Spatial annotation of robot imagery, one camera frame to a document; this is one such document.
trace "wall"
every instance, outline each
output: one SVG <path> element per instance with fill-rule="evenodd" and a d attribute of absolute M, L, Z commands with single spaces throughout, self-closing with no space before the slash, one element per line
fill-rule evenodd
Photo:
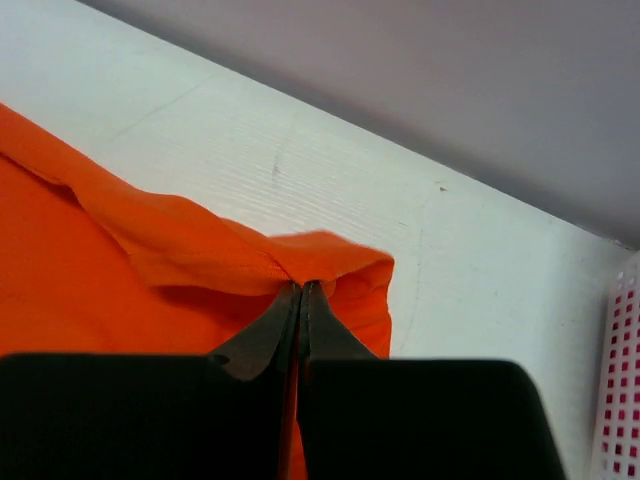
<path fill-rule="evenodd" d="M 638 2 L 86 3 L 640 247 Z"/>

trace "orange cloth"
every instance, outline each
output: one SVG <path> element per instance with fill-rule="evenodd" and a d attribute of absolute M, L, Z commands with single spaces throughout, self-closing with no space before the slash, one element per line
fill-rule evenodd
<path fill-rule="evenodd" d="M 140 191 L 4 105 L 0 129 L 0 355 L 205 353 L 291 280 L 321 280 L 342 322 L 388 355 L 389 255 L 327 232 L 266 237 Z"/>

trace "white surface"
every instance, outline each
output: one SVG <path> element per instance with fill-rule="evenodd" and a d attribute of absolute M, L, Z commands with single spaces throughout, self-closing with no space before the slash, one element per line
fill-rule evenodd
<path fill-rule="evenodd" d="M 609 289 L 592 480 L 640 476 L 639 273 L 640 254 L 620 269 Z"/>
<path fill-rule="evenodd" d="M 138 187 L 391 252 L 393 354 L 519 362 L 585 478 L 602 301 L 626 251 L 81 4 L 0 8 L 2 101 Z"/>
<path fill-rule="evenodd" d="M 83 1 L 640 246 L 640 2 Z"/>

